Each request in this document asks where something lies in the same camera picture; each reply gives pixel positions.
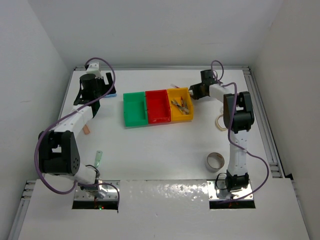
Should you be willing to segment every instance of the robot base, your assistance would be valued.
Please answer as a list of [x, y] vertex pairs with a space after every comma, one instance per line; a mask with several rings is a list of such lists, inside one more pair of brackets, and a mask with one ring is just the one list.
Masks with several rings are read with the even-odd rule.
[[255, 209], [254, 195], [250, 194], [244, 199], [240, 199], [234, 202], [223, 203], [223, 201], [236, 200], [242, 196], [245, 196], [252, 192], [251, 183], [247, 188], [242, 188], [238, 191], [228, 192], [225, 188], [224, 180], [208, 180], [208, 195], [209, 195], [209, 206], [210, 209]]
[[[119, 180], [99, 180], [99, 183], [114, 185], [120, 191]], [[72, 209], [118, 210], [117, 191], [108, 185], [81, 188], [77, 186], [74, 193]]]

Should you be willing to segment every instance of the table top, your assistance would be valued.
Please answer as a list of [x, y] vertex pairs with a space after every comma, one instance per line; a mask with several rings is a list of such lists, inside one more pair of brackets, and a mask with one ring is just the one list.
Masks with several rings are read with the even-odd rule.
[[[84, 73], [73, 73], [62, 115], [70, 112]], [[241, 70], [227, 70], [223, 81], [236, 82], [239, 91], [247, 90]], [[119, 213], [72, 209], [73, 193], [55, 194], [37, 180], [19, 239], [308, 239], [288, 178], [270, 177], [254, 194], [254, 209], [209, 209], [206, 179], [216, 174], [206, 170], [205, 159], [211, 152], [221, 153], [226, 165], [220, 172], [226, 171], [229, 161], [227, 132], [215, 127], [222, 103], [210, 97], [193, 101], [191, 122], [124, 127], [123, 93], [167, 89], [170, 84], [188, 87], [198, 82], [199, 70], [116, 71], [117, 97], [100, 101], [96, 117], [88, 123], [91, 133], [79, 134], [76, 141], [85, 164], [94, 163], [96, 151], [103, 151], [99, 166], [102, 179], [120, 180]], [[248, 149], [266, 159], [256, 122]], [[256, 188], [266, 169], [251, 157], [247, 167]], [[47, 174], [45, 178], [61, 191], [72, 186], [63, 177]]]

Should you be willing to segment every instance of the blue object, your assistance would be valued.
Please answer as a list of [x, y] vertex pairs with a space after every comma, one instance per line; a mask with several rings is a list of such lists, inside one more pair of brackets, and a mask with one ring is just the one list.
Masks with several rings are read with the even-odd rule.
[[116, 96], [117, 96], [116, 93], [108, 94], [108, 95], [106, 95], [106, 96], [104, 97], [104, 99], [106, 99], [106, 98], [114, 98], [114, 97], [116, 97]]

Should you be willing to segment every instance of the black cable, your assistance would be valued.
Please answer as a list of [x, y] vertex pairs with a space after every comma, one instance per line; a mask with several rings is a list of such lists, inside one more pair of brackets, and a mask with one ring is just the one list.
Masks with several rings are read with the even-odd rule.
[[88, 164], [88, 165], [85, 165], [86, 167], [92, 167], [92, 168], [94, 168], [95, 169], [95, 172], [97, 173], [97, 175], [98, 175], [98, 177], [100, 176], [100, 172], [99, 172], [99, 170], [95, 167], [95, 166], [93, 166], [93, 165], [90, 165], [90, 164]]
[[224, 180], [226, 180], [226, 179], [219, 179], [219, 176], [220, 176], [221, 174], [227, 175], [225, 172], [219, 173], [219, 174], [216, 176], [216, 179], [215, 179], [215, 182], [214, 182], [214, 187], [215, 187], [215, 189], [219, 189], [219, 190], [227, 190], [227, 188], [219, 188], [218, 185], [217, 185], [217, 182], [218, 182], [218, 181], [224, 181]]

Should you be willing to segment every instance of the plastic bin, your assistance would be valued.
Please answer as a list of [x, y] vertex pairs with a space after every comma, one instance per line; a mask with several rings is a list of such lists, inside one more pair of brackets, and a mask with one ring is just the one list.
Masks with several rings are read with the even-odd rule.
[[144, 91], [123, 94], [123, 115], [126, 127], [148, 124], [146, 93]]
[[149, 124], [171, 122], [167, 90], [146, 91], [145, 99]]
[[[187, 87], [184, 88], [171, 88], [167, 89], [169, 104], [171, 108], [171, 121], [182, 122], [191, 121], [194, 118], [194, 106], [191, 101], [189, 90]], [[189, 109], [189, 114], [183, 114], [180, 110], [171, 103], [175, 99], [179, 104], [181, 104], [181, 97], [183, 101], [186, 102], [187, 108]]]

